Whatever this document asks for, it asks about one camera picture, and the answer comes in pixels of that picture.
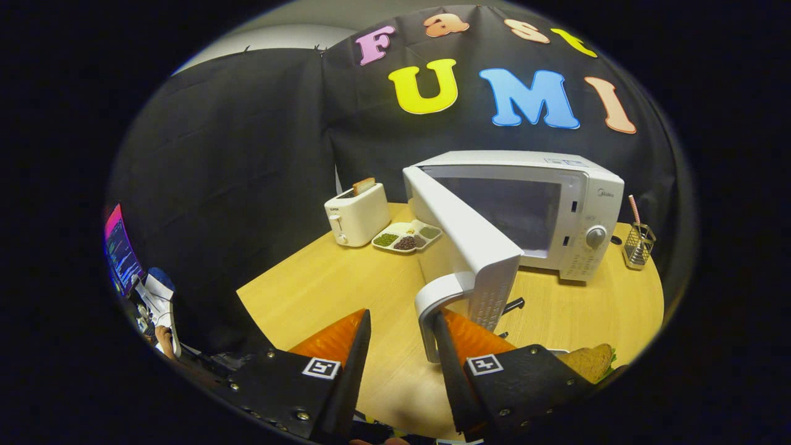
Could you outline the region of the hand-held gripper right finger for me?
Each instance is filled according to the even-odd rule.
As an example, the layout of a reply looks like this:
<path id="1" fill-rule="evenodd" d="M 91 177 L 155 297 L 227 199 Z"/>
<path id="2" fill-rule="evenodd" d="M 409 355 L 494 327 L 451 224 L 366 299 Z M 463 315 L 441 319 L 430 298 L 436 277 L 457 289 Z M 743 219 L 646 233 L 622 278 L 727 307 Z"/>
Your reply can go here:
<path id="1" fill-rule="evenodd" d="M 447 309 L 433 332 L 453 422 L 468 441 L 524 443 L 597 383 L 595 347 L 560 355 L 539 344 L 514 347 Z"/>

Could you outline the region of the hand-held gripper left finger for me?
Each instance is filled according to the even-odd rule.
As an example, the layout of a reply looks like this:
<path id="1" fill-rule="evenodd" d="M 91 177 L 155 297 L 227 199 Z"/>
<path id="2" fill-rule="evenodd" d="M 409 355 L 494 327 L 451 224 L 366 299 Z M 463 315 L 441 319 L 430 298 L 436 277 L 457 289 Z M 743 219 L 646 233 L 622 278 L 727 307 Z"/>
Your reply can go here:
<path id="1" fill-rule="evenodd" d="M 268 347 L 219 386 L 222 400 L 273 431 L 278 443 L 346 443 L 365 369 L 371 315 L 361 309 L 313 336 L 335 338 L 336 352 Z"/>

